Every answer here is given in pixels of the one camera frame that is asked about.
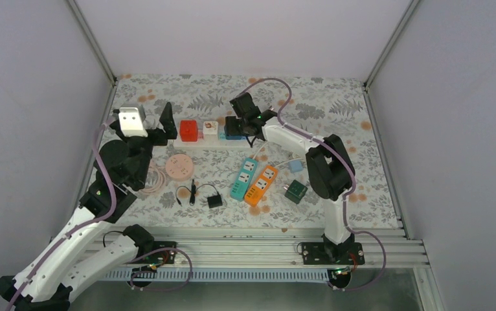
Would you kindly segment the white cube socket adapter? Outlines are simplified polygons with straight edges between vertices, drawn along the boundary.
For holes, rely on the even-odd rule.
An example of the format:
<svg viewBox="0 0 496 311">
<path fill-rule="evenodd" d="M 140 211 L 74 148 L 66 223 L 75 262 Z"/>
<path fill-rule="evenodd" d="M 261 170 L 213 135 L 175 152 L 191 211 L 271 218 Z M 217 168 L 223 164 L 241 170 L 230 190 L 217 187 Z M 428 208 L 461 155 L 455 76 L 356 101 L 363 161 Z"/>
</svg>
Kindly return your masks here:
<svg viewBox="0 0 496 311">
<path fill-rule="evenodd" d="M 208 140 L 215 140 L 219 134 L 219 123 L 217 121 L 203 122 L 203 137 Z"/>
</svg>

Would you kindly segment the red cube socket adapter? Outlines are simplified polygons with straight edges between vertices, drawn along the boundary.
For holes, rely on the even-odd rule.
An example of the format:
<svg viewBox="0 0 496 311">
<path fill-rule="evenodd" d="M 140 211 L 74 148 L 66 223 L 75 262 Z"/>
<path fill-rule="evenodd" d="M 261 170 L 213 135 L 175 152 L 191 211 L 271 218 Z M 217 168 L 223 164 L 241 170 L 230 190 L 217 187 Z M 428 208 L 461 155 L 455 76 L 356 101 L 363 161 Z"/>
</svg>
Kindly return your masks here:
<svg viewBox="0 0 496 311">
<path fill-rule="evenodd" d="M 194 143 L 198 141 L 198 125 L 196 120 L 185 119 L 180 122 L 180 137 L 182 142 Z"/>
</svg>

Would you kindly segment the white multicolour power strip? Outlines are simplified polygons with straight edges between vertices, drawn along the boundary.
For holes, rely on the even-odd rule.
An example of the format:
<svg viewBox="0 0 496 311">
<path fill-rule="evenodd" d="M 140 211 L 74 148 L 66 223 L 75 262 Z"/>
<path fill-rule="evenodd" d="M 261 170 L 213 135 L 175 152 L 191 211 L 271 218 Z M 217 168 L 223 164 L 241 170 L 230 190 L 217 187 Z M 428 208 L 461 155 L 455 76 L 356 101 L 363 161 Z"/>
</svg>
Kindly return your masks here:
<svg viewBox="0 0 496 311">
<path fill-rule="evenodd" d="M 173 140 L 173 147 L 178 150 L 250 150 L 249 142 L 245 139 L 242 140 L 228 140 L 226 139 L 225 132 L 218 130 L 217 135 L 204 136 L 202 131 L 196 142 L 184 142 L 181 139 Z"/>
</svg>

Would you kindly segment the blue cube socket adapter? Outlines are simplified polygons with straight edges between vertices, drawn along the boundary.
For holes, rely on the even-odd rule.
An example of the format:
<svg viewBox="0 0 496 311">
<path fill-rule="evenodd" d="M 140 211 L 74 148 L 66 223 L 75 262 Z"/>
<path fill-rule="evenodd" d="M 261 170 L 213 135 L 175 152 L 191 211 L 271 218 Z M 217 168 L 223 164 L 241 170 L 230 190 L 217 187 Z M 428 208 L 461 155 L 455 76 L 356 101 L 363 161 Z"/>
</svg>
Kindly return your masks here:
<svg viewBox="0 0 496 311">
<path fill-rule="evenodd" d="M 229 133 L 229 132 L 225 132 L 225 139 L 226 140 L 232 140 L 232 141 L 239 141 L 239 140 L 244 140 L 245 139 L 245 136 L 242 133 L 237 133 L 237 132 Z"/>
</svg>

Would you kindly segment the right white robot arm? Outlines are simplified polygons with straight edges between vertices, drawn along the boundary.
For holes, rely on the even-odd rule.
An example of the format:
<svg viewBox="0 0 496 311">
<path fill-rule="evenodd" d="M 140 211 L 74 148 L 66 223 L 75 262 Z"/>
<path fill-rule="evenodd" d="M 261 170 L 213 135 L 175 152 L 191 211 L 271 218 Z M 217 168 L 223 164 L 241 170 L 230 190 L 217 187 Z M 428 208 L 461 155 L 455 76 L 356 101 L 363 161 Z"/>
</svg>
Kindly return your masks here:
<svg viewBox="0 0 496 311">
<path fill-rule="evenodd" d="M 322 198 L 324 255 L 333 264 L 341 263 L 355 242 L 346 216 L 346 199 L 355 185 L 355 170 L 341 138 L 335 134 L 311 134 L 286 122 L 275 111 L 261 111 L 248 92 L 233 98 L 230 105 L 235 115 L 226 125 L 234 133 L 276 143 L 305 157 L 310 186 Z"/>
</svg>

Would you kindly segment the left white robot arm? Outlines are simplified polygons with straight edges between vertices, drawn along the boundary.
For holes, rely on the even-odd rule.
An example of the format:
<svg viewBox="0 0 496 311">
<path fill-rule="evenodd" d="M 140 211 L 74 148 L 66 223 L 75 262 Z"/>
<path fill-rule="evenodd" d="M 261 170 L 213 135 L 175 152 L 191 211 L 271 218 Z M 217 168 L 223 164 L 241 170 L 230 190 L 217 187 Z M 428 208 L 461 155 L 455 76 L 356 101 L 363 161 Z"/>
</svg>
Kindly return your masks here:
<svg viewBox="0 0 496 311">
<path fill-rule="evenodd" d="M 154 146 L 177 137 L 171 103 L 160 116 L 160 128 L 144 127 L 144 109 L 125 105 L 99 130 L 111 128 L 117 139 L 93 145 L 96 179 L 80 198 L 73 215 L 45 250 L 23 271 L 0 278 L 0 296 L 8 310 L 67 310 L 92 284 L 122 264 L 154 271 L 175 260 L 175 242 L 157 242 L 141 225 L 129 225 L 102 250 L 82 254 L 104 236 L 145 188 Z"/>
</svg>

